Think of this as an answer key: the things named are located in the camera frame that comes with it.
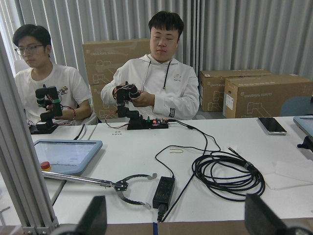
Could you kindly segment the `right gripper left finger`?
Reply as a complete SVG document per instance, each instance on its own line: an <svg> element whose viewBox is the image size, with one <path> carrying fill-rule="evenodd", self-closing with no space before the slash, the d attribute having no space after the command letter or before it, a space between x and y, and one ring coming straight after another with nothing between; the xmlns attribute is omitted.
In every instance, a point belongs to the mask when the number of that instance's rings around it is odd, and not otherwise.
<svg viewBox="0 0 313 235"><path fill-rule="evenodd" d="M105 196L95 196L83 214L75 235L104 235L107 230L107 211Z"/></svg>

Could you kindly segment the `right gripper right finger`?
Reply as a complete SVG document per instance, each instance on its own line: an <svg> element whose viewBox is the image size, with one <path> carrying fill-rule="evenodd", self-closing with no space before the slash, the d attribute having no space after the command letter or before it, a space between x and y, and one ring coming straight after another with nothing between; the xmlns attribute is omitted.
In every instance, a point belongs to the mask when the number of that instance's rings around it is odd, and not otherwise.
<svg viewBox="0 0 313 235"><path fill-rule="evenodd" d="M250 235L292 235L285 223L256 194L247 194L245 227Z"/></svg>

